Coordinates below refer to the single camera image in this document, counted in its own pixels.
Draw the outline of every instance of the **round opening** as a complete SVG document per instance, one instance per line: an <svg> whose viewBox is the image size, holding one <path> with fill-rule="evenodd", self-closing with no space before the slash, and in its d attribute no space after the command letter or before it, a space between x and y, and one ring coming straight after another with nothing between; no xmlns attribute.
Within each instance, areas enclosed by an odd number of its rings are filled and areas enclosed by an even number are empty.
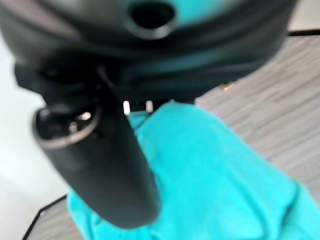
<svg viewBox="0 0 320 240"><path fill-rule="evenodd" d="M166 3L149 2L133 7L131 17L137 26L155 30L169 24L175 18L175 10Z"/></svg>

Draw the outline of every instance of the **teal towel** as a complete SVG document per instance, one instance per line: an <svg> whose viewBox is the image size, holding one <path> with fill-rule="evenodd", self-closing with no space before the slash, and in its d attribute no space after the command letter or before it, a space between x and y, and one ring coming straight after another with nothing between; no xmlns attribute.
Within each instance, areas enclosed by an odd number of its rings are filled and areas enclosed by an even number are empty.
<svg viewBox="0 0 320 240"><path fill-rule="evenodd" d="M119 229L70 191L68 209L86 240L320 239L320 211L306 189L212 114L170 102L130 121L155 176L159 217Z"/></svg>

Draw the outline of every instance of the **black cylindrical handle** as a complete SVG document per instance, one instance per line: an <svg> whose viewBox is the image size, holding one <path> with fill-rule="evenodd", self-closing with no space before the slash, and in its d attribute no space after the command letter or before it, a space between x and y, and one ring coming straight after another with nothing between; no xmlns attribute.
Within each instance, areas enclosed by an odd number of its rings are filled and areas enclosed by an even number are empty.
<svg viewBox="0 0 320 240"><path fill-rule="evenodd" d="M38 111L33 134L54 167L103 219L123 229L158 216L156 185L123 112L98 107L78 116Z"/></svg>

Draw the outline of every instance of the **gray surface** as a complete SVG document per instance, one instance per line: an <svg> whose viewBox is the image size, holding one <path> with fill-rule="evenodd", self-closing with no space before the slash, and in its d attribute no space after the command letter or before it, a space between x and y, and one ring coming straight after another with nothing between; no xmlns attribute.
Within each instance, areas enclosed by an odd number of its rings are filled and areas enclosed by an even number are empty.
<svg viewBox="0 0 320 240"><path fill-rule="evenodd" d="M304 182L320 203L320 37L292 37L270 64L228 91L197 104L233 128L257 152ZM30 240L81 240L61 202Z"/></svg>

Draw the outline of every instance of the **turquoise cloth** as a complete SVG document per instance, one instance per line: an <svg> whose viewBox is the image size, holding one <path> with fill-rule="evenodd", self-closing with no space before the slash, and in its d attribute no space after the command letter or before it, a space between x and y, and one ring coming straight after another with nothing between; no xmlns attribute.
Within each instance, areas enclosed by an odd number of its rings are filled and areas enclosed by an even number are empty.
<svg viewBox="0 0 320 240"><path fill-rule="evenodd" d="M68 209L86 240L319 240L307 190L259 157L219 119L176 102L130 116L154 172L156 222L119 229L74 193Z"/></svg>

